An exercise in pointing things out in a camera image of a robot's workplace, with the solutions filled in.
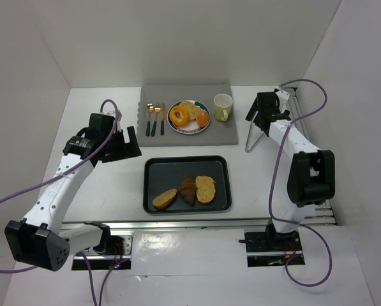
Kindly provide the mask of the metal tongs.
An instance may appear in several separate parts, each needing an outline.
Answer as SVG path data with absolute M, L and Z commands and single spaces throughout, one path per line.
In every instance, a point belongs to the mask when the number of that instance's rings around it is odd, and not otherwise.
M 257 127 L 253 121 L 251 121 L 248 128 L 248 135 L 244 147 L 245 153 L 251 152 L 257 146 L 261 137 L 263 137 L 264 135 L 264 132 L 259 127 Z

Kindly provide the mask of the sesame bun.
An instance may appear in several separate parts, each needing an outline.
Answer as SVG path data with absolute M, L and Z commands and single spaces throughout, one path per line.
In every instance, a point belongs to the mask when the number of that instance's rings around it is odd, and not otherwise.
M 206 110 L 201 110 L 196 116 L 196 123 L 201 127 L 207 126 L 209 123 L 209 113 Z

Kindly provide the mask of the orange glazed donut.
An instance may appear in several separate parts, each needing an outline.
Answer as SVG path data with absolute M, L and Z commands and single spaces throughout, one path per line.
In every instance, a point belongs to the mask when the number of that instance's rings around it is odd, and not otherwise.
M 183 127 L 189 123 L 190 115 L 185 107 L 177 105 L 169 111 L 169 119 L 175 126 Z

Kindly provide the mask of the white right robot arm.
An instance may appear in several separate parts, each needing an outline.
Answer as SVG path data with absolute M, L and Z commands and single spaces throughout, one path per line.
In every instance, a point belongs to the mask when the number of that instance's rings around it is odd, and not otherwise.
M 271 250 L 282 251 L 297 238 L 297 227 L 317 205 L 334 197 L 335 158 L 330 150 L 312 144 L 295 126 L 286 108 L 289 94 L 275 89 L 259 92 L 246 116 L 251 126 L 279 146 L 276 161 L 282 155 L 290 160 L 290 170 L 284 188 L 289 201 L 275 205 L 273 196 L 276 179 L 271 181 L 269 214 L 265 240 Z

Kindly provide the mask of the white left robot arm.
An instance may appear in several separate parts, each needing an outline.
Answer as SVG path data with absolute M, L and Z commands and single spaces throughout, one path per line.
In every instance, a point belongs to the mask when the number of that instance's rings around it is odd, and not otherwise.
M 84 249 L 92 248 L 98 254 L 110 249 L 115 239 L 103 223 L 85 222 L 69 231 L 61 231 L 61 225 L 97 163 L 141 156 L 134 127 L 129 126 L 127 132 L 126 142 L 113 116 L 92 113 L 88 127 L 66 142 L 54 181 L 20 221 L 10 221 L 4 229 L 15 261 L 55 272 L 69 256 Z

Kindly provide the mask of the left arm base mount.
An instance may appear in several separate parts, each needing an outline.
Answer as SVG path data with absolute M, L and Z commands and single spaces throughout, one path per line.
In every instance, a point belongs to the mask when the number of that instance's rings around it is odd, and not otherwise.
M 132 250 L 133 233 L 113 233 L 111 243 L 104 253 L 87 248 L 82 254 L 87 258 L 93 271 L 105 271 L 111 267 L 114 270 L 130 270 Z

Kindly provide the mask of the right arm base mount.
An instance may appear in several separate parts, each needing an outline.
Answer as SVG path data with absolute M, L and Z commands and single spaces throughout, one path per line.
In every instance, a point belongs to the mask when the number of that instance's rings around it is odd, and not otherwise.
M 270 242 L 264 232 L 245 232 L 244 238 L 238 240 L 245 246 L 247 265 L 252 267 L 304 265 L 303 247 L 298 232 L 291 237 Z

